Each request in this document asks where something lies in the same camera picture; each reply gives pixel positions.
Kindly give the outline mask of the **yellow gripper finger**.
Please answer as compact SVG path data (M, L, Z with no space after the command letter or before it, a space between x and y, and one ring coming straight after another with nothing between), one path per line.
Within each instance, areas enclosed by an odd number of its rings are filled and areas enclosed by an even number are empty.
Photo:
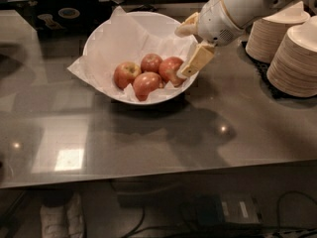
M190 35L196 35L198 33L198 16L199 13L195 12L190 15L184 22L182 22L174 31L174 33L183 38Z
M180 66L176 75L179 78L189 78L197 74L211 59L214 58L215 45L203 41L190 46L186 60Z

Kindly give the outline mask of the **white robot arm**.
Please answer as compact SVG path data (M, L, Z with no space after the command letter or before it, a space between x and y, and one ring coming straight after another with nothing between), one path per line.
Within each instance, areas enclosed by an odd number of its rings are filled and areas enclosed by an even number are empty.
M193 46L177 72L180 78L195 75L214 57L216 47L227 46L239 38L259 18L273 15L295 0L209 0L199 13L189 16L175 34L197 35L202 43ZM316 0L301 0L316 12Z

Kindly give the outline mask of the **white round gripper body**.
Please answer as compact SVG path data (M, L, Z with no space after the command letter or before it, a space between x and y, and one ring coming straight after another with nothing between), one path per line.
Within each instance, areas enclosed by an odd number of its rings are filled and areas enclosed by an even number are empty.
M215 46L227 46L240 37L245 28L238 19L244 0L209 0L198 16L198 36Z

